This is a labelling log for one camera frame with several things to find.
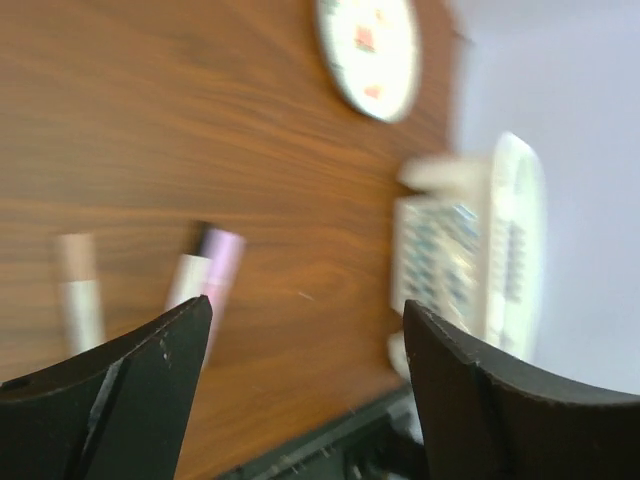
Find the small peach pen cap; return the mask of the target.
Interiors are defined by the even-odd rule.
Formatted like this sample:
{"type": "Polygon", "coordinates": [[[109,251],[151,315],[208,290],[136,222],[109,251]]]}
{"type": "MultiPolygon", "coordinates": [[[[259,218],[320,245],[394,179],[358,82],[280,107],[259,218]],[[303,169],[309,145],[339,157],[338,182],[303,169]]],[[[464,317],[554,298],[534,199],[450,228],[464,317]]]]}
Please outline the small peach pen cap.
{"type": "Polygon", "coordinates": [[[64,234],[57,239],[60,268],[66,282],[97,278],[95,243],[90,233],[64,234]]]}

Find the white pen peach tip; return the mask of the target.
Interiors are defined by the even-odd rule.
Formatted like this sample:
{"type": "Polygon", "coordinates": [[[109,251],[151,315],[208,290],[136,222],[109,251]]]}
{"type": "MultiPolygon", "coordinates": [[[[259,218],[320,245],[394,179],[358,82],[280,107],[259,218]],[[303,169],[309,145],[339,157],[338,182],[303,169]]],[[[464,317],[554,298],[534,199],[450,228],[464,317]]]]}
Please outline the white pen peach tip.
{"type": "Polygon", "coordinates": [[[105,327],[97,280],[61,286],[65,328],[70,353],[75,356],[105,342],[105,327]]]}

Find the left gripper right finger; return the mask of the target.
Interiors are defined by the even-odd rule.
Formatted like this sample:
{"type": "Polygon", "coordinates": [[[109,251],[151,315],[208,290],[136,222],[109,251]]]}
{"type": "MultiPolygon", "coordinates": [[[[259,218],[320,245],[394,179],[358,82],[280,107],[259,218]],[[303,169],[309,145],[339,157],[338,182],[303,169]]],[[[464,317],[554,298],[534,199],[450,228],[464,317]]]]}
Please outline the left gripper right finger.
{"type": "Polygon", "coordinates": [[[638,478],[638,396],[539,369],[412,300],[403,325],[431,478],[638,478]]]}

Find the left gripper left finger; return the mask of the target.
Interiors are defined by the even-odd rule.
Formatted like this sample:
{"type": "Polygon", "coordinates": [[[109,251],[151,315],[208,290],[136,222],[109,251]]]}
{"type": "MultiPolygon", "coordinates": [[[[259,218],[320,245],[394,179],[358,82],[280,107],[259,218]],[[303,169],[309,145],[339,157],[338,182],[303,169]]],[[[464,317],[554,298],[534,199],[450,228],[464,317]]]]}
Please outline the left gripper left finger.
{"type": "Polygon", "coordinates": [[[2,383],[2,478],[173,478],[211,319],[209,300],[195,297],[2,383]]]}

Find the pink highlighter pen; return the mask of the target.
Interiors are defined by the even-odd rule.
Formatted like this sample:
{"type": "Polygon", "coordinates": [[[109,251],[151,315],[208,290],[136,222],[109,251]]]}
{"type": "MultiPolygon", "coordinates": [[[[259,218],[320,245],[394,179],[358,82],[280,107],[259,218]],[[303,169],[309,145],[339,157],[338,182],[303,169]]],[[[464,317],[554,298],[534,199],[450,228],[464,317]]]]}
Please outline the pink highlighter pen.
{"type": "Polygon", "coordinates": [[[209,300],[212,316],[202,367],[209,362],[244,248],[245,239],[241,235],[225,230],[214,229],[207,240],[205,253],[210,260],[210,265],[202,293],[209,300]]]}

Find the small black pen cap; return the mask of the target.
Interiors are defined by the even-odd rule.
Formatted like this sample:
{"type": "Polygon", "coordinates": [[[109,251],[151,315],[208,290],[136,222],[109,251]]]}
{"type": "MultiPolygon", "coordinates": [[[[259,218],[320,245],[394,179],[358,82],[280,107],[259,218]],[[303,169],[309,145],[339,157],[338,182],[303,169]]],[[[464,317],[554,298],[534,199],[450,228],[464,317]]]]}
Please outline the small black pen cap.
{"type": "Polygon", "coordinates": [[[209,232],[214,228],[213,224],[202,220],[197,220],[193,223],[193,235],[189,248],[190,255],[200,257],[204,255],[209,232]]]}

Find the white pen black tip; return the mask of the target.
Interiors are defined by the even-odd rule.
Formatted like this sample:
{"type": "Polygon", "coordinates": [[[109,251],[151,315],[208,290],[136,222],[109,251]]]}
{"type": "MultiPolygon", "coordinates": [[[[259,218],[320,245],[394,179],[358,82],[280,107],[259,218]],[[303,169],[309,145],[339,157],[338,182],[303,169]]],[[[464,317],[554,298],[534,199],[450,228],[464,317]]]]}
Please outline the white pen black tip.
{"type": "Polygon", "coordinates": [[[190,298],[200,296],[210,268],[210,259],[204,256],[183,254],[180,256],[165,310],[171,310],[190,298]]]}

